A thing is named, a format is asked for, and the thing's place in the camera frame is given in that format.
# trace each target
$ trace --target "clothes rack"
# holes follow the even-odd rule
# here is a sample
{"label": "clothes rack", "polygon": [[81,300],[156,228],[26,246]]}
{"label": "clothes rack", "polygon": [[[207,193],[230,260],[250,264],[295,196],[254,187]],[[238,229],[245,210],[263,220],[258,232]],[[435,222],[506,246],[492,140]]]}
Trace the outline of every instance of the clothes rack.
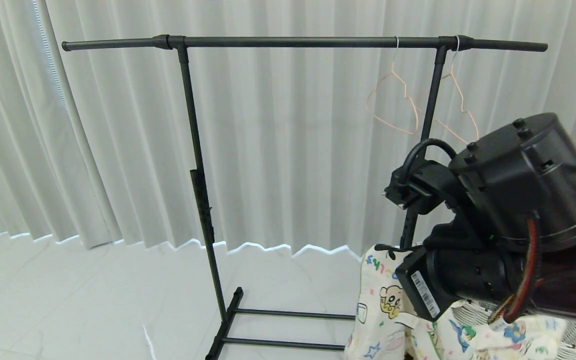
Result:
{"label": "clothes rack", "polygon": [[[229,337],[229,331],[237,314],[241,315],[269,315],[279,317],[300,317],[306,319],[328,319],[341,321],[354,321],[355,315],[324,314],[315,312],[298,312],[282,310],[245,309],[240,307],[244,291],[238,287],[226,308],[222,283],[215,258],[215,231],[210,214],[208,201],[208,189],[206,187],[206,174],[204,172],[204,159],[202,157],[201,143],[199,139],[199,125],[195,100],[190,76],[190,62],[188,58],[189,48],[410,48],[410,49],[436,49],[434,56],[434,69],[430,81],[430,91],[426,104],[425,116],[421,130],[421,140],[430,137],[437,95],[441,82],[442,71],[446,63],[448,51],[465,51],[470,49],[511,50],[511,51],[535,51],[544,52],[548,49],[546,43],[525,41],[503,41],[491,39],[475,39],[469,36],[438,36],[438,37],[205,37],[205,36],[175,36],[162,34],[151,38],[133,39],[105,39],[95,41],[62,42],[61,47],[65,51],[95,50],[112,48],[160,48],[163,50],[176,50],[181,66],[183,91],[190,121],[190,134],[192,136],[192,148],[196,169],[190,171],[190,179],[194,189],[201,231],[206,245],[208,264],[212,275],[217,307],[221,316],[221,326],[214,337],[210,351],[205,356],[206,360],[217,360],[225,344],[244,344],[251,346],[273,346],[299,349],[318,349],[327,351],[343,351],[344,346],[339,344],[318,344],[312,342],[272,341],[262,339],[243,339]],[[424,158],[426,150],[419,153]],[[411,248],[417,214],[408,211],[404,221],[404,229],[400,239],[402,249]]]}

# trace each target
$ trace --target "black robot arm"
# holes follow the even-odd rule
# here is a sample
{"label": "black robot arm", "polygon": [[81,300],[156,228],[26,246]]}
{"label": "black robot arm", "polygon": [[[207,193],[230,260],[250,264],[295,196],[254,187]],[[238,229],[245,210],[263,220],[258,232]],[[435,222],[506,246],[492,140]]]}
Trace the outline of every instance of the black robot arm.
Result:
{"label": "black robot arm", "polygon": [[515,120],[448,166],[411,156],[386,198],[421,215],[442,203],[455,214],[396,270],[420,317],[436,321],[473,299],[498,304],[490,322],[525,311],[576,319],[576,148],[555,114]]}

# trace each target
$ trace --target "bolt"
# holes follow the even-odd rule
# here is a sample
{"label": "bolt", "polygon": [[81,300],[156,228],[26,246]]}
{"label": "bolt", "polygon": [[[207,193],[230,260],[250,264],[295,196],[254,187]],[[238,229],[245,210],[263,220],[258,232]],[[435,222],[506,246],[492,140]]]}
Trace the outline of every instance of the bolt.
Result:
{"label": "bolt", "polygon": [[521,139],[530,139],[530,137],[533,136],[533,132],[530,129],[528,129],[527,127],[524,127],[517,132],[517,135]]}
{"label": "bolt", "polygon": [[512,122],[512,126],[514,126],[516,129],[523,128],[524,125],[526,125],[526,121],[524,121],[523,118],[518,118]]}
{"label": "bolt", "polygon": [[470,155],[464,157],[463,161],[466,162],[466,164],[472,164],[473,162],[477,161],[477,157],[471,153]]}

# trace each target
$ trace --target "white marble floor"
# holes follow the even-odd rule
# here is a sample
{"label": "white marble floor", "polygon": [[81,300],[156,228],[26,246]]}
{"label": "white marble floor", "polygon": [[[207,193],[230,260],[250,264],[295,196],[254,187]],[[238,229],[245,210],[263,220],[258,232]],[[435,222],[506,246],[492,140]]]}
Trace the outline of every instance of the white marble floor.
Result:
{"label": "white marble floor", "polygon": [[[359,258],[215,246],[226,306],[353,314]],[[206,249],[0,235],[0,360],[199,360],[220,320]],[[231,337],[345,344],[352,321],[238,315]],[[338,360],[340,352],[227,344],[221,360]]]}

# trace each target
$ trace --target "barcode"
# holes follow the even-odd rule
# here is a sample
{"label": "barcode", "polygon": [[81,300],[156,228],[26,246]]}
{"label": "barcode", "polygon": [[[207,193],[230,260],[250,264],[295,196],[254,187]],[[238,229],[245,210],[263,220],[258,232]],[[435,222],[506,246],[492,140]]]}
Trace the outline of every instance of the barcode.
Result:
{"label": "barcode", "polygon": [[415,271],[410,276],[414,283],[414,287],[416,287],[416,291],[419,292],[421,295],[421,299],[423,300],[423,304],[425,305],[426,309],[428,309],[428,313],[430,313],[431,317],[436,317],[439,315],[439,305],[437,305],[437,301],[433,297],[433,294],[430,292],[424,277],[421,275],[419,271]]}

